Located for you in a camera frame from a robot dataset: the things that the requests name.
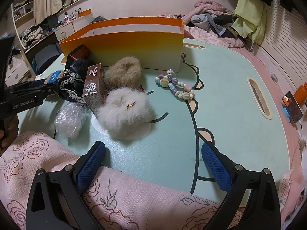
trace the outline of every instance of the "orange bottle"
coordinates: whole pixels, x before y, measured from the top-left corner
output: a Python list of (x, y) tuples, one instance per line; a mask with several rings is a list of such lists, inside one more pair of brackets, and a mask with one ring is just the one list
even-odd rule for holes
[(305, 82), (304, 85), (301, 85), (295, 94), (293, 95), (295, 98), (296, 102), (300, 107), (303, 106), (305, 99), (307, 98), (307, 83)]

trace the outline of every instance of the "gold logo on slipper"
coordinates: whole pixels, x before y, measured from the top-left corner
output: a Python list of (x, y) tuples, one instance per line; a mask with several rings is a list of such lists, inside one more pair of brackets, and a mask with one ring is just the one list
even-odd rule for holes
[(134, 106), (136, 104), (136, 102), (133, 102), (132, 104), (128, 104), (126, 106), (126, 111), (128, 111), (128, 109), (130, 109), (132, 106)]

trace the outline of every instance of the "hello kitty table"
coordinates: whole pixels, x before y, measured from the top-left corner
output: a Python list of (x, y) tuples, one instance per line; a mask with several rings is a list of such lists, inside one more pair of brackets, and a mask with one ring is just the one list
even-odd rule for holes
[[(169, 88), (155, 83), (166, 71), (143, 69), (142, 87), (154, 108), (154, 123), (129, 139), (112, 139), (88, 117), (74, 141), (61, 135), (56, 140), (77, 154), (85, 154), (95, 141), (105, 143), (108, 151), (104, 165), (131, 176), (172, 189), (194, 193), (222, 202), (221, 191), (202, 160), (204, 141), (247, 170), (267, 167), (276, 182), (289, 170), (287, 141), (276, 106), (253, 65), (240, 54), (223, 47), (185, 39), (178, 80), (194, 87), (195, 98), (184, 101)], [(60, 56), (43, 74), (46, 77), (64, 68)], [(271, 112), (266, 118), (257, 105), (247, 78), (259, 85)], [(20, 131), (44, 131), (53, 137), (56, 112), (66, 103), (56, 96), (36, 108), (20, 113)], [(242, 204), (246, 204), (246, 193)]]

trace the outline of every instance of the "human hand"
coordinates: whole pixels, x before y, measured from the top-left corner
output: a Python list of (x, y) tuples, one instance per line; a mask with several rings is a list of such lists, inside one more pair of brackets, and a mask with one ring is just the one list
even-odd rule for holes
[[(2, 148), (9, 147), (11, 143), (16, 139), (18, 135), (18, 124), (19, 124), (18, 116), (15, 115), (9, 124), (9, 134), (5, 139), (3, 139), (1, 143)], [(0, 130), (0, 139), (2, 139), (3, 137), (4, 137), (4, 132), (3, 130)]]

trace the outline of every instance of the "orange box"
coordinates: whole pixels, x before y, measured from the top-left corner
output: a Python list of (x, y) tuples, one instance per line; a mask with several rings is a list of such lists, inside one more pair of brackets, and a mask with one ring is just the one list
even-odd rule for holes
[(112, 66), (126, 56), (135, 56), (143, 68), (179, 71), (184, 28), (181, 19), (129, 17), (91, 23), (60, 43), (67, 55), (80, 45), (89, 58)]
[(90, 13), (92, 13), (91, 9), (87, 9), (87, 10), (82, 11), (81, 13), (78, 13), (78, 17), (86, 16)]

